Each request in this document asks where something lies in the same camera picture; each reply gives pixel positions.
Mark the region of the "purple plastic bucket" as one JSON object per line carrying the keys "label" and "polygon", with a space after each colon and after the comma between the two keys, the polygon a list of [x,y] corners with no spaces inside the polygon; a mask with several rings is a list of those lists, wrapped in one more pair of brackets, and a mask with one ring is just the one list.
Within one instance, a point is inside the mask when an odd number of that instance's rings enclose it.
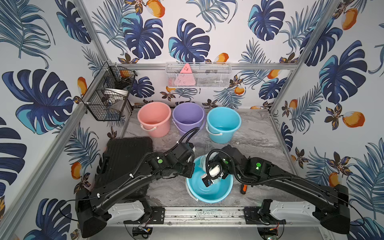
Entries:
{"label": "purple plastic bucket", "polygon": [[195,103],[182,103],[172,112],[172,119],[181,136],[189,130],[199,127],[199,132],[206,123],[205,109]]}

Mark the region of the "orange handled screwdriver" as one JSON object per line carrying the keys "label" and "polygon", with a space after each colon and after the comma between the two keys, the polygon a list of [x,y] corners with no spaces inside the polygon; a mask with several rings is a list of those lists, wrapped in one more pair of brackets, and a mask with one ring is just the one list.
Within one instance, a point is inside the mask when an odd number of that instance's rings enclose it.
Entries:
{"label": "orange handled screwdriver", "polygon": [[247,189],[248,189],[248,186],[245,185],[245,184],[242,184],[242,185],[241,185],[241,189],[240,189],[240,193],[241,193],[242,195],[245,195],[245,194],[247,193]]}

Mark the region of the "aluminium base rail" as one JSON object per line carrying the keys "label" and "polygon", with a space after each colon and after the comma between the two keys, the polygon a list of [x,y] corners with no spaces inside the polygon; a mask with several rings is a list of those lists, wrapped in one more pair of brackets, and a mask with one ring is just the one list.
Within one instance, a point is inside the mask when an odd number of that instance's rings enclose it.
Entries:
{"label": "aluminium base rail", "polygon": [[259,207],[148,207],[117,204],[109,210],[108,227],[319,227],[314,207],[305,202],[274,203],[262,218]]}

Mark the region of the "pink plastic bucket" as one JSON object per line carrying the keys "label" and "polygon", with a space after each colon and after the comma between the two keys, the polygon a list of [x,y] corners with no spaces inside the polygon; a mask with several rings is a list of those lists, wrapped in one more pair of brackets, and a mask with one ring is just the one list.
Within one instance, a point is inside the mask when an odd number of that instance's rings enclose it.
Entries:
{"label": "pink plastic bucket", "polygon": [[171,108],[162,102],[144,105],[138,112],[138,121],[143,131],[153,138],[166,136],[171,129]]}

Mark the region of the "pink triangular sponge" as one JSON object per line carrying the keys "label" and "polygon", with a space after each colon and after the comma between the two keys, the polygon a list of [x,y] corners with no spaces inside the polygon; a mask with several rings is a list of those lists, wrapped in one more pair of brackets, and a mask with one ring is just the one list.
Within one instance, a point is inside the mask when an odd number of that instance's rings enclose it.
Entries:
{"label": "pink triangular sponge", "polygon": [[192,87],[196,85],[196,79],[194,77],[192,68],[189,63],[186,63],[181,69],[180,73],[176,74],[176,78],[173,81],[174,87]]}

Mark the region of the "mint green microfiber cloth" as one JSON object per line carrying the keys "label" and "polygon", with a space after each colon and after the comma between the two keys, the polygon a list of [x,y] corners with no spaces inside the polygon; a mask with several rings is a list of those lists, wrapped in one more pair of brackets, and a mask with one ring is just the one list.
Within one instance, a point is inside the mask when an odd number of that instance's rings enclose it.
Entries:
{"label": "mint green microfiber cloth", "polygon": [[201,156],[201,158],[200,158],[200,164],[199,164],[199,167],[200,167],[204,172],[206,172],[206,159],[207,159],[207,156],[206,156],[206,155]]}

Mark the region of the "black ribbed case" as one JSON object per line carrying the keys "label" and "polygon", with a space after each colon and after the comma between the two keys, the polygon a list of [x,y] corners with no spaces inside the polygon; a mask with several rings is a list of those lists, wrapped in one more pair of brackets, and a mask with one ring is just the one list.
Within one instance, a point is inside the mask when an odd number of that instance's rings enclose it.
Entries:
{"label": "black ribbed case", "polygon": [[109,192],[126,181],[142,157],[153,151],[149,137],[111,139],[97,167],[93,192]]}

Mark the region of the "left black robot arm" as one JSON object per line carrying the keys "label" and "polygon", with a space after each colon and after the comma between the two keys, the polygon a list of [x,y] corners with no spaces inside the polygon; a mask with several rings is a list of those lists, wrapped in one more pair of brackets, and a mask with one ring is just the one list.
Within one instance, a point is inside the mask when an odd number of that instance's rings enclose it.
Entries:
{"label": "left black robot arm", "polygon": [[146,153],[138,165],[121,178],[76,193],[75,211],[83,238],[89,238],[107,226],[109,209],[138,189],[170,175],[191,178],[195,164],[193,143],[178,143],[166,152]]}

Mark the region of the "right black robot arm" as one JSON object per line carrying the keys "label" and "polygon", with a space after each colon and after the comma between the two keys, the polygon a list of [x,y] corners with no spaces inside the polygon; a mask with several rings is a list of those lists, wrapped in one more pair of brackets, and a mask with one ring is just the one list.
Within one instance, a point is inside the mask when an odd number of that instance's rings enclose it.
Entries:
{"label": "right black robot arm", "polygon": [[312,213],[320,225],[338,234],[348,234],[351,228],[349,190],[344,185],[334,187],[316,184],[291,174],[270,161],[259,157],[246,157],[230,145],[211,150],[203,169],[207,186],[218,178],[234,176],[247,186],[265,185],[280,189],[314,205]]}

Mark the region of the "teal bucket with white handle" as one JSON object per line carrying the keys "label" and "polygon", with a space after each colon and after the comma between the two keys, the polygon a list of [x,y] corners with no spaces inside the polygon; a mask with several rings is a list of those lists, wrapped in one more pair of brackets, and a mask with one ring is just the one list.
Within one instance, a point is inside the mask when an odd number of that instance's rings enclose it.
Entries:
{"label": "teal bucket with white handle", "polygon": [[217,107],[207,114],[206,131],[213,142],[226,144],[231,141],[241,124],[241,116],[235,110]]}

